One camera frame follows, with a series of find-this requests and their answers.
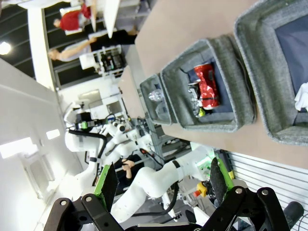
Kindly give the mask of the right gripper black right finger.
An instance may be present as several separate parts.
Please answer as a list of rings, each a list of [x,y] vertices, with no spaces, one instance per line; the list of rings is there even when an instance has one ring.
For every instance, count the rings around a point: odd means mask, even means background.
[[[228,187],[217,158],[211,163],[210,181],[219,206],[202,231],[229,231],[238,217],[249,218],[256,231],[290,231],[272,188],[252,192],[242,186]]]

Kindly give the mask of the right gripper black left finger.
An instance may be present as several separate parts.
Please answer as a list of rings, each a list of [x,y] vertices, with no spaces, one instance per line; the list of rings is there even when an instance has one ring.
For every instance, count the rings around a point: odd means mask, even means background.
[[[111,215],[117,186],[114,165],[105,165],[93,193],[53,203],[43,231],[81,231],[85,224],[93,224],[98,231],[124,231]]]

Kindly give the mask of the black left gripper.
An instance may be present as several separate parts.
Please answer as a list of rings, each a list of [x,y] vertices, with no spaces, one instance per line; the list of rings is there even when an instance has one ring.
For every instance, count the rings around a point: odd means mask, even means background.
[[[106,119],[94,119],[91,118],[90,112],[82,112],[76,114],[76,121],[75,123],[79,123],[79,129],[81,130],[87,130],[88,129],[88,123],[91,121],[91,125],[93,127],[103,126],[106,124]]]

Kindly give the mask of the clear bottle with blue cap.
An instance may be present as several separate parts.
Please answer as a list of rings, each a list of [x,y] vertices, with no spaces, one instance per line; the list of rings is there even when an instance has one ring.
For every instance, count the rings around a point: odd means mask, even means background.
[[[154,102],[161,102],[165,97],[161,89],[155,89],[148,94],[148,98]]]

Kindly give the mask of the crushed red soda can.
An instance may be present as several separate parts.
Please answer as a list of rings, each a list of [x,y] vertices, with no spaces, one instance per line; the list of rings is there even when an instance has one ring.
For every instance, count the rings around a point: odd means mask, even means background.
[[[205,110],[213,110],[219,106],[219,94],[215,80],[215,71],[211,63],[197,65],[193,68],[199,78],[201,105]]]

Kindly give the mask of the white tissue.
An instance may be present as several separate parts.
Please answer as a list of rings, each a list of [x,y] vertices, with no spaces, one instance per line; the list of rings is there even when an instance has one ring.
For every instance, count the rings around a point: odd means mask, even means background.
[[[298,111],[304,108],[308,112],[308,82],[300,86],[295,96],[295,108]]]

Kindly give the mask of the yellow emergency stop button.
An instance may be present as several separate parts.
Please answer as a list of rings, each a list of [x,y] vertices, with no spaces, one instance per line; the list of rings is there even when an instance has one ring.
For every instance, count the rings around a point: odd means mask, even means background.
[[[206,197],[207,195],[207,188],[203,182],[199,182],[196,185],[196,190],[193,192],[194,197]]]

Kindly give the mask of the seated operator in black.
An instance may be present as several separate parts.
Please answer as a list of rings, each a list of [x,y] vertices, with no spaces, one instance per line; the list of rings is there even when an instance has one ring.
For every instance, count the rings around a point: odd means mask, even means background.
[[[137,154],[133,154],[114,163],[115,169],[121,169],[116,173],[118,179],[116,195],[123,194],[125,188],[137,182],[137,179],[140,178],[140,174],[145,166],[144,162],[137,164],[138,161],[141,161],[141,157]]]

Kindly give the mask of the slatted aluminium mounting platform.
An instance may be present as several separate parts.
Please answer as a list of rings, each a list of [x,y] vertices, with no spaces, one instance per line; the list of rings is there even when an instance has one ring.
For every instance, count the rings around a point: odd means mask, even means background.
[[[235,178],[244,181],[250,190],[272,188],[283,209],[292,201],[299,202],[304,217],[292,231],[308,231],[308,170],[225,150],[218,153],[227,158]]]

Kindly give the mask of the grey woven fabric basket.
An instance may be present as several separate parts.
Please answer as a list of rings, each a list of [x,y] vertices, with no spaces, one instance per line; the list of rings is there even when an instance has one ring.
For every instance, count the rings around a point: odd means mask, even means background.
[[[303,16],[308,0],[258,0],[234,24],[267,135],[298,146],[308,146],[308,113],[295,108],[295,85],[275,30]]]
[[[157,107],[157,105],[160,103],[160,102],[154,102],[154,101],[151,101],[149,98],[148,98],[148,94],[150,92],[152,92],[153,90],[155,89],[161,89],[164,93],[164,99],[161,101],[161,102],[164,102],[167,106],[167,110],[168,110],[168,120],[160,120],[158,117],[157,117],[157,114],[155,112],[155,109]],[[162,83],[162,79],[160,77],[160,74],[153,74],[152,76],[150,76],[149,78],[147,78],[146,80],[144,80],[141,84],[140,84],[140,90],[141,90],[141,93],[142,93],[142,96],[144,98],[144,103],[145,103],[145,106],[147,108],[147,111],[148,111],[148,114],[149,114],[149,117],[150,119],[156,123],[156,124],[159,124],[159,125],[171,125],[173,123],[176,123],[176,118],[174,116],[174,113],[172,111],[172,108],[171,108],[171,104],[169,102],[169,99],[167,97],[167,93],[165,91],[165,88],[163,86],[163,83]]]
[[[219,106],[205,116],[193,114],[190,79],[196,79],[193,68],[209,63],[218,88]],[[160,73],[166,95],[177,122],[183,129],[235,132],[253,124],[256,107],[241,53],[231,34],[201,39],[168,63]]]

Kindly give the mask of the white cart with electronics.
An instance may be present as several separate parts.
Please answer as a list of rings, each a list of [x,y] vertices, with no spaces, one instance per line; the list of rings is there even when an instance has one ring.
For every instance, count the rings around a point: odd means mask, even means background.
[[[83,54],[79,57],[79,61],[83,70],[94,68],[102,77],[120,77],[126,66],[121,45],[102,47],[101,50]]]

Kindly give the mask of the black cylinder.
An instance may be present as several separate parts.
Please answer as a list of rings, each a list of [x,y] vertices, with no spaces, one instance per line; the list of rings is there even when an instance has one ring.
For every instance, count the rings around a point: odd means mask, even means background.
[[[292,201],[283,210],[283,213],[287,220],[288,226],[291,229],[303,216],[304,208],[299,202]]]

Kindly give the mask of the person in red top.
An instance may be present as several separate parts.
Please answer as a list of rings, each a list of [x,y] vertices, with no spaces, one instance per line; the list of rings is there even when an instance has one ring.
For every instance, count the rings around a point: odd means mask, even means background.
[[[91,8],[83,4],[80,10],[65,13],[61,19],[55,19],[53,25],[63,31],[83,28],[91,18]]]

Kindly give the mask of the white table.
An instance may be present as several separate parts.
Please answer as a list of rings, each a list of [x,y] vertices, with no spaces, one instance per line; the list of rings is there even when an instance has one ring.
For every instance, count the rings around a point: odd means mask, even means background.
[[[96,16],[99,12],[99,9],[102,10],[103,20],[105,22],[106,30],[108,37],[111,38],[115,28],[115,22],[117,18],[118,9],[120,6],[121,0],[90,0],[90,10],[91,16],[90,21],[93,28],[93,31],[96,32]]]

